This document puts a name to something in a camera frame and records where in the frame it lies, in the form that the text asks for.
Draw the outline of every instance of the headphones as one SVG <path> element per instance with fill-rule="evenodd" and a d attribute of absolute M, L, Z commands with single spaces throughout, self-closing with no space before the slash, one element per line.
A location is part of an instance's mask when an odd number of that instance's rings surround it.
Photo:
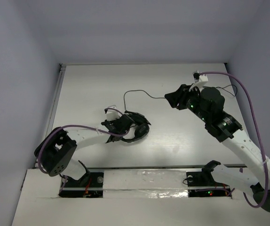
<path fill-rule="evenodd" d="M 144 138 L 150 131 L 149 127 L 149 125 L 151 125 L 150 122 L 142 114 L 136 112 L 125 111 L 125 114 L 134 121 L 136 129 L 133 138 L 131 139 L 122 138 L 121 140 L 126 143 L 132 143 L 134 141 L 141 140 L 142 138 Z"/>

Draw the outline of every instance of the headphone ear cup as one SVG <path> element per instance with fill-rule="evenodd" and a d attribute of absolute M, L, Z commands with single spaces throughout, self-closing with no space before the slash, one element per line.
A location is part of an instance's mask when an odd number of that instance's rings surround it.
<path fill-rule="evenodd" d="M 148 124 L 142 124 L 140 126 L 137 126 L 135 129 L 134 135 L 135 138 L 144 138 L 150 131 L 150 127 Z"/>

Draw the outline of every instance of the gray wall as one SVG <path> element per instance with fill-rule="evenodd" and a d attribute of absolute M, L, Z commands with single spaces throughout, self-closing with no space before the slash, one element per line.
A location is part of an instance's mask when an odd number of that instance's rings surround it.
<path fill-rule="evenodd" d="M 266 0 L 257 12 L 228 68 L 243 81 L 251 95 L 266 154 L 270 158 L 270 0 Z M 242 90 L 237 99 L 249 135 L 256 141 L 249 105 Z"/>
<path fill-rule="evenodd" d="M 24 2 L 0 0 L 0 226 L 11 225 L 59 69 Z"/>
<path fill-rule="evenodd" d="M 61 63 L 227 62 L 262 0 L 27 0 Z"/>

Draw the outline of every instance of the white wall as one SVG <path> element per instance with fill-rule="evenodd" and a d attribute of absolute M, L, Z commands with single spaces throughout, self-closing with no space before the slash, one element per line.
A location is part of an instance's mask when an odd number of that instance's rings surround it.
<path fill-rule="evenodd" d="M 257 12 L 228 68 L 241 79 L 251 95 L 262 141 L 270 158 L 270 0 L 265 0 Z M 239 90 L 237 99 L 248 132 L 256 141 L 249 105 L 242 90 Z"/>
<path fill-rule="evenodd" d="M 27 1 L 62 63 L 224 63 L 263 0 Z"/>
<path fill-rule="evenodd" d="M 24 2 L 0 0 L 0 226 L 11 225 L 59 69 Z"/>

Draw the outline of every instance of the black headset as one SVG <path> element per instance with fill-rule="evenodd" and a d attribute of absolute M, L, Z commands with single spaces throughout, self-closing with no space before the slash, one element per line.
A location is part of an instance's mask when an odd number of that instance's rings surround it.
<path fill-rule="evenodd" d="M 125 114 L 134 121 L 136 129 L 133 138 L 122 138 L 121 140 L 126 143 L 132 143 L 134 141 L 144 138 L 150 131 L 150 122 L 142 114 L 136 112 L 125 111 Z"/>

